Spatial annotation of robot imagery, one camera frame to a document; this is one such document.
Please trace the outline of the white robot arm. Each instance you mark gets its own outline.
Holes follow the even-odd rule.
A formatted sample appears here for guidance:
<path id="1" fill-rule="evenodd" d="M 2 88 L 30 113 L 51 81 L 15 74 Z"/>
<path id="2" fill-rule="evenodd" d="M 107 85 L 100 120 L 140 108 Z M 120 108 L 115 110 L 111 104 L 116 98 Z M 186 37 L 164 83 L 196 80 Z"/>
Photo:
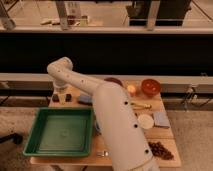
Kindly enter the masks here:
<path id="1" fill-rule="evenodd" d="M 68 84 L 92 96 L 93 110 L 114 171 L 160 171 L 120 85 L 72 70 L 72 61 L 63 57 L 50 63 L 47 72 L 57 88 Z"/>

